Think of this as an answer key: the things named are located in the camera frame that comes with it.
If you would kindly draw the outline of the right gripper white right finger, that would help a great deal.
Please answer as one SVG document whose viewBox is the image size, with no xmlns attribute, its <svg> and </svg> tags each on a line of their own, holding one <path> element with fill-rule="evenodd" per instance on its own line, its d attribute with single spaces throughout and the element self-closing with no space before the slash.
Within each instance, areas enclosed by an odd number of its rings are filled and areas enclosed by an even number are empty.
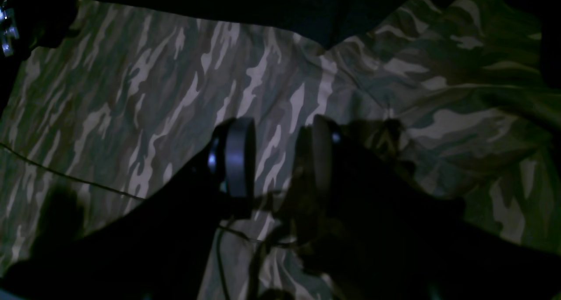
<svg viewBox="0 0 561 300">
<path fill-rule="evenodd" d="M 296 141 L 280 215 L 303 270 L 327 275 L 348 300 L 553 300 L 560 256 L 504 233 L 495 194 L 434 196 L 415 165 L 384 158 L 314 116 Z"/>
</svg>

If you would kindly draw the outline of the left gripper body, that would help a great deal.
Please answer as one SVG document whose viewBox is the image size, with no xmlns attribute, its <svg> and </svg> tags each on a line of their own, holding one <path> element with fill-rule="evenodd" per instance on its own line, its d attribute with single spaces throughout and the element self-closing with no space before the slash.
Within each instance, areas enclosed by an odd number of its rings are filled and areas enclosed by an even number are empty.
<svg viewBox="0 0 561 300">
<path fill-rule="evenodd" d="M 54 49 L 69 36 L 79 0 L 1 0 L 1 56 L 26 59 L 37 47 Z"/>
</svg>

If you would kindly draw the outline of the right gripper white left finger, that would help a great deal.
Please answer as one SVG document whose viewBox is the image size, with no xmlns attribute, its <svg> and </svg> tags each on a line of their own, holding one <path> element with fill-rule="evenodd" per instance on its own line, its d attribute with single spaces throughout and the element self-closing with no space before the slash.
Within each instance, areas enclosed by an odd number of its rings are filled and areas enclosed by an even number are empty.
<svg viewBox="0 0 561 300">
<path fill-rule="evenodd" d="M 254 202 L 255 123 L 231 118 L 156 194 L 127 215 L 44 256 L 20 261 L 3 300 L 194 300 L 224 219 Z"/>
</svg>

